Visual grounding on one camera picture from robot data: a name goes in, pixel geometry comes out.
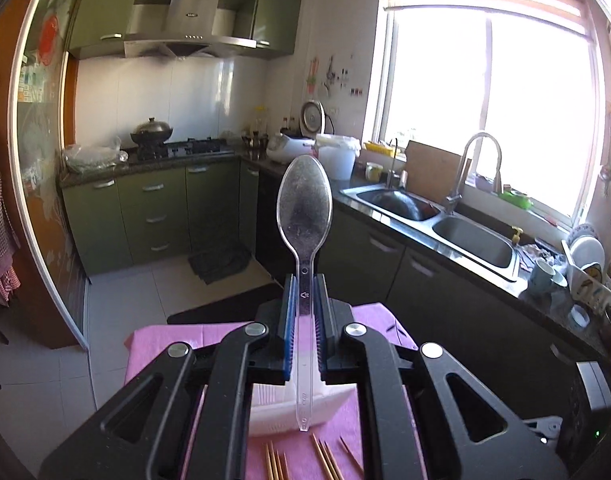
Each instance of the tile backsplash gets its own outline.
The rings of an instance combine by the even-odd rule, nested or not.
[[[106,146],[150,117],[172,126],[170,142],[239,132],[263,104],[266,60],[250,57],[96,57],[81,60],[76,83],[75,141]]]

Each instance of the pink tablecloth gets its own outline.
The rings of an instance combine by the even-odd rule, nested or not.
[[[352,309],[352,313],[356,321],[378,330],[390,342],[407,348],[417,348],[401,324],[381,303],[356,306]],[[199,348],[218,343],[228,332],[243,324],[245,323],[165,325],[148,326],[137,330],[126,341],[126,347],[130,350],[130,357],[125,382],[131,380],[152,359],[175,341],[185,341],[192,348]],[[339,436],[343,436],[355,456],[361,461],[361,431],[356,393],[343,404],[328,422],[313,428],[311,431],[328,442],[346,480],[361,479],[361,475],[353,467],[352,462],[339,443]],[[325,479],[319,461],[314,454],[309,435],[300,431],[293,431],[249,438],[246,480],[267,479],[264,445],[270,440],[279,452],[285,452],[287,455],[292,480]]]

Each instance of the floor mat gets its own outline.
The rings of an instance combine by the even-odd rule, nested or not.
[[[209,285],[246,270],[250,263],[250,251],[236,243],[193,254],[188,258],[188,263],[193,272]]]
[[[268,283],[224,300],[173,314],[168,318],[168,325],[253,321],[260,304],[277,300],[282,296],[283,288],[281,286],[276,283]]]

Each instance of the cutting board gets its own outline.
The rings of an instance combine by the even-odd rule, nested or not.
[[[432,202],[442,203],[455,183],[461,156],[414,140],[408,142],[405,156],[406,189]],[[466,174],[470,162],[471,159],[466,161]]]

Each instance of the sink basin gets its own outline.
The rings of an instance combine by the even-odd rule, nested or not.
[[[500,235],[457,216],[446,216],[432,226],[441,238],[495,267],[510,266],[514,250]]]
[[[363,191],[357,193],[357,198],[415,222],[423,222],[439,214],[439,209],[432,204],[396,189]]]

